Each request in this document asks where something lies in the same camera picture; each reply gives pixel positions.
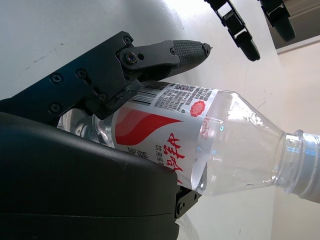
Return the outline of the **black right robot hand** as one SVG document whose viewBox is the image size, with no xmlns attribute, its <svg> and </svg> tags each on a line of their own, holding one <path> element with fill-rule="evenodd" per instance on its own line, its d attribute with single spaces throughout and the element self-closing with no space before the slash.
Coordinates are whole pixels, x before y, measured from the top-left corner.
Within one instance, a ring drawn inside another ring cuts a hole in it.
<svg viewBox="0 0 320 240">
<path fill-rule="evenodd" d="M 166 167 L 57 128 L 71 109 L 113 114 L 141 84 L 191 70 L 210 46 L 166 40 L 135 46 L 125 31 L 31 79 L 20 60 L 43 31 L 72 40 L 109 24 L 143 21 L 148 1 L 126 0 L 98 20 L 95 0 L 0 3 L 0 237 L 3 240 L 175 240 L 176 220 L 200 195 Z"/>
</svg>

